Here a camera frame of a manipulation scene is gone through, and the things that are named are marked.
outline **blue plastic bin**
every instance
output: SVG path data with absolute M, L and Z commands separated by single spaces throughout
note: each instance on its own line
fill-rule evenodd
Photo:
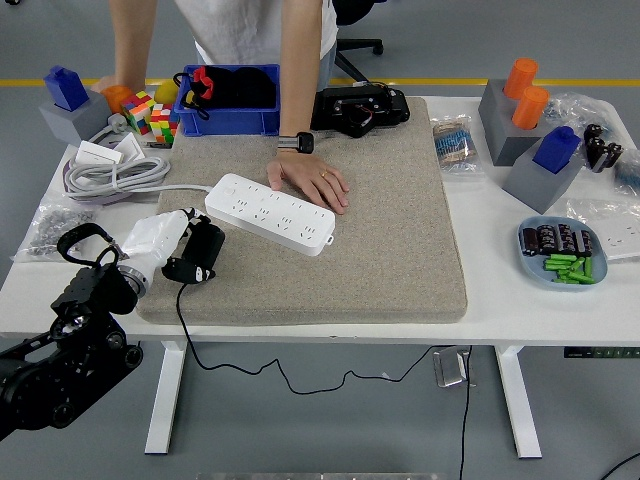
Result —
M 192 75 L 201 65 L 187 65 L 184 72 Z M 182 77 L 178 89 L 178 100 L 174 110 L 180 116 L 185 137 L 202 135 L 277 135 L 280 128 L 280 69 L 278 65 L 215 65 L 232 72 L 241 67 L 255 67 L 265 72 L 276 84 L 274 108 L 211 108 L 207 109 L 208 120 L 203 120 L 193 108 L 180 105 L 184 94 L 191 90 L 191 81 Z

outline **person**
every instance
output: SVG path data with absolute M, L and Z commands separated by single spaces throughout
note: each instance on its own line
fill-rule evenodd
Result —
M 331 0 L 175 3 L 208 64 L 279 63 L 280 136 L 309 132 L 316 91 L 328 82 L 325 74 L 325 85 L 318 85 L 321 54 L 322 63 L 329 69 L 335 56 L 337 26 Z M 109 0 L 109 8 L 115 35 L 115 74 L 101 78 L 92 89 L 125 85 L 134 92 L 144 90 L 157 0 Z M 316 154 L 278 148 L 266 172 L 273 190 L 280 190 L 282 181 L 287 180 L 311 202 L 338 214 L 349 205 L 349 184 L 344 176 Z

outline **black cable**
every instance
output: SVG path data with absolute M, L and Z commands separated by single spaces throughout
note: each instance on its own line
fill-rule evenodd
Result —
M 624 464 L 625 464 L 625 463 L 627 463 L 627 462 L 630 462 L 631 460 L 633 460 L 633 459 L 634 459 L 634 458 L 636 458 L 636 457 L 640 457 L 640 452 L 638 452 L 638 453 L 636 453 L 636 454 L 634 454 L 634 455 L 631 455 L 629 458 L 627 458 L 627 459 L 625 459 L 625 460 L 621 461 L 618 465 L 616 465 L 616 466 L 615 466 L 615 467 L 613 467 L 611 470 L 609 470 L 609 471 L 607 472 L 607 474 L 606 474 L 604 477 L 602 477 L 600 480 L 605 480 L 605 478 L 608 478 L 608 477 L 609 477 L 609 475 L 611 475 L 613 472 L 615 472 L 615 471 L 616 471 L 618 468 L 620 468 L 622 465 L 624 465 Z
M 464 471 L 464 437 L 467 430 L 467 414 L 469 413 L 469 392 L 471 390 L 471 377 L 469 375 L 469 361 L 471 360 L 471 351 L 473 345 L 469 345 L 469 354 L 467 355 L 467 361 L 464 363 L 464 372 L 467 377 L 467 399 L 464 404 L 464 417 L 462 417 L 462 448 L 460 449 L 460 475 L 459 480 L 462 480 L 462 472 Z
M 273 364 L 276 364 L 278 366 L 278 370 L 280 371 L 280 374 L 282 375 L 282 377 L 284 378 L 285 382 L 287 382 L 287 387 L 289 387 L 289 390 L 291 391 L 291 393 L 294 393 L 296 395 L 314 395 L 316 393 L 327 393 L 327 392 L 335 392 L 336 390 L 342 388 L 347 380 L 347 376 L 349 374 L 353 375 L 356 378 L 360 378 L 362 380 L 384 380 L 386 382 L 392 382 L 392 383 L 399 383 L 402 380 L 404 380 L 404 378 L 409 374 L 409 372 L 411 372 L 411 370 L 413 370 L 413 368 L 422 361 L 422 359 L 424 357 L 427 356 L 427 354 L 435 347 L 442 347 L 443 345 L 433 345 L 431 347 L 429 347 L 427 349 L 426 352 L 424 352 L 422 354 L 422 356 L 416 360 L 413 365 L 411 365 L 411 367 L 409 367 L 409 369 L 404 373 L 404 375 L 402 375 L 402 377 L 400 378 L 386 378 L 386 377 L 378 377 L 378 376 L 365 376 L 365 375 L 358 375 L 357 373 L 355 373 L 353 370 L 349 370 L 348 372 L 346 372 L 343 376 L 342 376 L 342 382 L 340 383 L 340 385 L 338 385 L 337 387 L 332 387 L 332 388 L 322 388 L 322 389 L 318 389 L 318 390 L 312 390 L 309 392 L 299 392 L 297 390 L 295 390 L 292 386 L 291 386 L 291 382 L 289 381 L 289 378 L 287 377 L 287 375 L 284 373 L 284 370 L 282 368 L 282 365 L 280 363 L 280 360 L 275 358 L 273 360 L 271 360 L 269 363 L 263 365 L 262 367 L 260 367 L 257 371 L 252 372 L 249 370 L 245 370 L 242 367 L 239 367 L 237 365 L 233 365 L 230 363 L 220 363 L 218 365 L 213 365 L 213 366 L 206 366 L 204 365 L 201 361 L 200 358 L 198 357 L 198 354 L 196 353 L 196 349 L 195 349 L 195 345 L 193 344 L 193 341 L 191 340 L 191 336 L 189 335 L 189 331 L 187 330 L 187 324 L 184 321 L 184 318 L 182 318 L 182 312 L 180 310 L 180 297 L 182 295 L 182 292 L 184 291 L 184 289 L 186 288 L 187 284 L 183 284 L 182 287 L 180 287 L 180 290 L 178 291 L 178 296 L 176 297 L 176 311 L 178 312 L 178 318 L 180 319 L 180 323 L 182 324 L 182 329 L 184 330 L 184 334 L 187 337 L 187 343 L 189 344 L 189 348 L 191 349 L 191 353 L 193 353 L 193 357 L 195 358 L 198 366 L 200 368 L 202 368 L 203 370 L 207 370 L 207 371 L 212 371 L 212 370 L 217 370 L 219 368 L 223 368 L 223 367 L 227 367 L 227 368 L 232 368 L 234 370 L 238 370 L 242 373 L 246 373 L 247 375 L 260 375 L 260 373 L 262 373 L 262 371 L 265 368 L 270 367 Z

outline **rubik's cube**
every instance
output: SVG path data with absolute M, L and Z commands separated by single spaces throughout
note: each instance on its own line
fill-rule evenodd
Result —
M 180 116 L 173 110 L 172 104 L 156 103 L 151 110 L 151 131 L 158 142 L 173 143 Z
M 122 112 L 131 125 L 140 135 L 148 133 L 151 109 L 156 104 L 145 91 L 131 95 L 122 102 Z

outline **gray cable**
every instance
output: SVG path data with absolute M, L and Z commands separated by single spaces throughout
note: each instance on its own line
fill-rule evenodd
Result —
M 78 165 L 71 163 L 64 174 L 69 197 L 89 200 L 122 192 L 142 193 L 161 190 L 204 190 L 204 185 L 162 185 L 171 169 L 168 161 L 146 157 L 121 164 Z

